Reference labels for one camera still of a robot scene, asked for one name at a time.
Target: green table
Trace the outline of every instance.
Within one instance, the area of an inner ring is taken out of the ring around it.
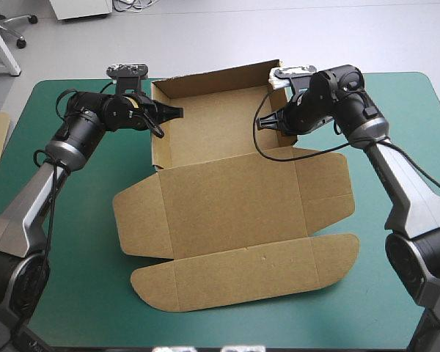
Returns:
[[[427,77],[365,77],[370,95],[390,121],[392,140],[440,180],[440,103]],[[34,88],[0,162],[0,212],[36,171],[33,151],[44,147],[59,127],[56,96],[69,87],[99,90],[106,82],[43,81]],[[313,148],[341,143],[343,137],[335,136],[330,125],[299,142]],[[52,345],[69,346],[406,347],[422,309],[386,259],[383,225],[391,203],[365,155],[351,148],[343,153],[356,212],[320,234],[354,232],[360,237],[359,259],[349,275],[318,292],[168,313],[149,307],[133,292],[132,271],[159,260],[121,252],[111,206],[117,192],[153,173],[149,133],[108,133],[58,199],[51,278],[30,327]]]

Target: gray floor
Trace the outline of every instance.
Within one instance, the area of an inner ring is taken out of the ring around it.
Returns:
[[[25,49],[7,38],[23,70],[0,75],[0,109],[13,122],[38,81],[105,78],[118,62],[145,62],[152,77],[274,58],[318,69],[351,63],[423,72],[440,97],[440,1],[160,0],[141,14],[72,23],[58,21],[48,0],[2,0],[0,10],[40,19],[21,27]]]

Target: chair wheel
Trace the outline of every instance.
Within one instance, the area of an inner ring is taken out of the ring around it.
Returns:
[[[18,39],[16,40],[16,46],[18,49],[23,49],[26,47],[26,41],[24,39]]]

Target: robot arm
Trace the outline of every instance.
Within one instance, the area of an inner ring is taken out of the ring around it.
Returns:
[[[107,73],[116,94],[69,92],[63,123],[45,146],[48,158],[0,215],[0,352],[44,352],[51,348],[25,327],[49,275],[48,239],[43,223],[71,172],[89,160],[107,131],[150,130],[158,137],[160,124],[182,117],[183,110],[149,99],[141,90],[146,65],[115,65]]]
[[[290,85],[293,97],[283,109],[258,119],[258,129],[300,135],[334,120],[350,145],[369,158],[393,203],[385,224],[393,231],[386,240],[389,261],[415,302],[426,308],[408,351],[440,352],[440,197],[389,141],[389,124],[365,91],[359,69],[277,68],[270,82],[275,88]]]

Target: unfolded cardboard box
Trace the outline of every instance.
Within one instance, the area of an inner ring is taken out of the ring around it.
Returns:
[[[277,163],[252,143],[252,118],[279,61],[154,82],[156,100],[184,108],[152,140],[157,172],[114,198],[122,250],[173,259],[135,270],[151,306],[184,312],[317,290],[356,260],[355,235],[312,233],[352,214],[343,155]],[[287,102],[275,91],[261,115]],[[258,133],[277,158],[305,155],[295,139]]]

